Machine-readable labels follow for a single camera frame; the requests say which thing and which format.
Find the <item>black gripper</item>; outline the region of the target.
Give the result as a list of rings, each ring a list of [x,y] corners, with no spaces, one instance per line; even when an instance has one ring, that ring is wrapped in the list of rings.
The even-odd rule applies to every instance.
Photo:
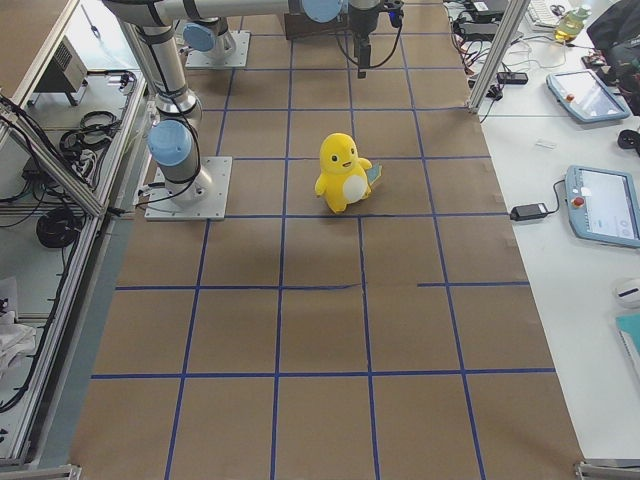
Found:
[[[371,44],[368,35],[377,28],[378,1],[349,0],[348,16],[350,29],[356,35],[357,78],[365,79],[367,71],[371,68]]]

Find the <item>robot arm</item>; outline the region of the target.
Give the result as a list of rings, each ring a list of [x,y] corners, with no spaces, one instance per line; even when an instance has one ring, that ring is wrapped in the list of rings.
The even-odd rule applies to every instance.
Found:
[[[236,51],[226,17],[188,22],[182,36],[189,47],[214,59],[224,59]]]
[[[141,44],[138,59],[156,90],[160,122],[151,128],[148,146],[164,175],[163,202],[178,207],[198,204],[209,193],[211,179],[198,139],[201,103],[186,80],[175,40],[174,23],[185,20],[200,27],[229,16],[303,14],[318,23],[345,12],[359,69],[371,67],[369,36],[375,31],[382,1],[106,1],[123,27]]]

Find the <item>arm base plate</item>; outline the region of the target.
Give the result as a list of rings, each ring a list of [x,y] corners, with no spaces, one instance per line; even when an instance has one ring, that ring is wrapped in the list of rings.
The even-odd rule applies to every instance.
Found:
[[[222,35],[189,25],[183,38],[190,51],[187,69],[223,70],[247,64],[251,34],[247,30],[226,31]]]
[[[148,221],[223,220],[231,179],[233,159],[230,156],[201,158],[199,175],[188,189],[181,191],[175,184],[154,189],[145,204],[144,217]]]

